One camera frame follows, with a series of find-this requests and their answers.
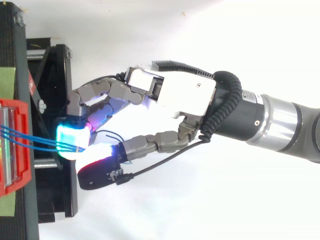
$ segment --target metal screw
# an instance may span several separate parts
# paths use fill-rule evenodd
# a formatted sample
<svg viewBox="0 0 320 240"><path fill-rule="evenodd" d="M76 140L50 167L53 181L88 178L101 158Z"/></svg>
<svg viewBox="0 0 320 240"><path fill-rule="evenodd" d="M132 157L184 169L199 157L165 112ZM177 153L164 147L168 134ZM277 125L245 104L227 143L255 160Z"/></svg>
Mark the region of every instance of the metal screw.
<svg viewBox="0 0 320 240"><path fill-rule="evenodd" d="M72 58L72 53L71 53L71 50L70 50L70 49L68 49L68 50L66 51L66 57L67 57L68 59L71 59L71 58Z"/></svg>
<svg viewBox="0 0 320 240"><path fill-rule="evenodd" d="M14 22L18 24L20 27L25 27L24 16L22 11L18 11L14 17Z"/></svg>
<svg viewBox="0 0 320 240"><path fill-rule="evenodd" d="M47 105L45 104L45 102L42 99L40 99L39 102L38 102L39 112L41 114L43 114L45 112L46 108L47 108Z"/></svg>

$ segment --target metal rod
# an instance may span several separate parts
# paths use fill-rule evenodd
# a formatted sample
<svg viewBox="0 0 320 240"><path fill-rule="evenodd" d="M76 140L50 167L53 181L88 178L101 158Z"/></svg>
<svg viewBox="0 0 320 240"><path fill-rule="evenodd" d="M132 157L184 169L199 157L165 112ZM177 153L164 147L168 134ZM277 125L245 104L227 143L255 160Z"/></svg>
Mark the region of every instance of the metal rod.
<svg viewBox="0 0 320 240"><path fill-rule="evenodd" d="M35 169L53 169L57 167L58 166L54 158L38 158L34 160Z"/></svg>
<svg viewBox="0 0 320 240"><path fill-rule="evenodd" d="M41 60L45 54L44 49L41 50L28 50L26 51L26 58L28 60Z"/></svg>

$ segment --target black coiled cable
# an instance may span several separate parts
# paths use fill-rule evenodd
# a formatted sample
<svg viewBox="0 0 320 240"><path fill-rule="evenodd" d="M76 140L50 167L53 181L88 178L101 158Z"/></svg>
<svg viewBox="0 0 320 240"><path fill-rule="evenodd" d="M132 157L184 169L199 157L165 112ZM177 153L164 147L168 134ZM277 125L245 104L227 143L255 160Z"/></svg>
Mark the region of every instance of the black coiled cable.
<svg viewBox="0 0 320 240"><path fill-rule="evenodd" d="M117 79L120 82L125 83L126 82L125 76L126 76L126 73L125 72L121 72L121 73L118 73L117 75L115 75L115 79Z"/></svg>
<svg viewBox="0 0 320 240"><path fill-rule="evenodd" d="M213 79L219 83L224 84L229 90L229 96L225 102L214 112L202 125L199 139L205 143L210 143L212 135L223 121L233 112L237 107L242 97L242 87L239 78L228 71L217 71L214 73Z"/></svg>

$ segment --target black cable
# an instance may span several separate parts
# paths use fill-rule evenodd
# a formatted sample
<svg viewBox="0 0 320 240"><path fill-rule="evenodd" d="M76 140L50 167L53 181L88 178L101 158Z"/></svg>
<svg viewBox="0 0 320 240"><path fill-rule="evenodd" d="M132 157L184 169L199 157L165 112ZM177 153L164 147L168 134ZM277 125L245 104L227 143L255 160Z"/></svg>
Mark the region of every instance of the black cable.
<svg viewBox="0 0 320 240"><path fill-rule="evenodd" d="M189 146L186 146L185 148L181 149L180 151L172 154L171 156L163 159L162 161L159 161L157 162L156 164L153 164L151 166L148 166L146 167L145 169L142 169L140 171L137 171L135 173L126 173L126 174L122 174L122 175L118 175L116 177L116 180L115 180L115 183L117 185L121 185L121 184L124 184L124 183L127 183L129 182L131 179L133 179L134 177L136 176L139 176L141 174L144 174L152 169L155 169L156 167L159 167L160 165L162 164L165 164L166 162L170 161L171 159L174 159L175 157L179 156L180 154L183 154L184 152L188 151L189 149L192 149L196 146L199 146L201 144L205 144L206 142L205 141L198 141L198 142L195 142Z"/></svg>
<svg viewBox="0 0 320 240"><path fill-rule="evenodd" d="M111 133L111 134L114 134L114 135L117 135L122 141L119 141L119 142L124 142L124 138L122 136L120 136L118 133L114 132L114 131L109 131L109 130L99 130L97 131L96 133L101 133L101 132L106 132L106 133Z"/></svg>
<svg viewBox="0 0 320 240"><path fill-rule="evenodd" d="M117 140L119 143L121 143L121 140L119 139L119 138L116 138L115 136L110 136L110 135L105 135L106 137L108 137L108 138L111 138L111 139L115 139L115 140Z"/></svg>
<svg viewBox="0 0 320 240"><path fill-rule="evenodd" d="M205 143L210 143L212 135L216 132L219 125L233 112L242 97L242 87L236 75L228 71L217 71L214 73L214 80L223 83L229 90L229 96L225 102L211 115L201 128L203 135L199 139Z"/></svg>
<svg viewBox="0 0 320 240"><path fill-rule="evenodd" d="M144 174L156 167L159 167L162 164L165 164L166 162L170 161L171 159L174 159L175 157L179 156L180 154L183 154L185 151L188 151L189 149L192 149L196 146L199 146L200 144L204 144L204 141L197 141L189 146L186 146L185 148L181 149L180 151L177 151L176 153L172 154L171 156L168 156L167 158L163 159L162 161L157 162L156 164L153 164L151 166L146 167L145 169L142 169L140 171L137 171L133 174L133 177L139 176L140 174Z"/></svg>

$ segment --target sticker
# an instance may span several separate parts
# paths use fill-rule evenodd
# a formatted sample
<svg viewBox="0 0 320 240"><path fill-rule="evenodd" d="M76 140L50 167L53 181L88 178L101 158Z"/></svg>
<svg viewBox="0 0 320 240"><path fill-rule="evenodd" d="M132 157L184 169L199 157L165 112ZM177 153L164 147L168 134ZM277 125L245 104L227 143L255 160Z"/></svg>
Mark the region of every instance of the sticker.
<svg viewBox="0 0 320 240"><path fill-rule="evenodd" d="M36 84L34 82L34 79L31 76L31 73L29 72L29 92L31 96L35 93L35 90L36 90Z"/></svg>
<svg viewBox="0 0 320 240"><path fill-rule="evenodd" d="M262 97L260 95L255 94L255 97L256 97L256 102L258 104L262 104L262 105L264 104L264 101L263 101L263 99L262 99Z"/></svg>
<svg viewBox="0 0 320 240"><path fill-rule="evenodd" d="M251 91L242 90L242 99L250 103L257 103L256 95Z"/></svg>

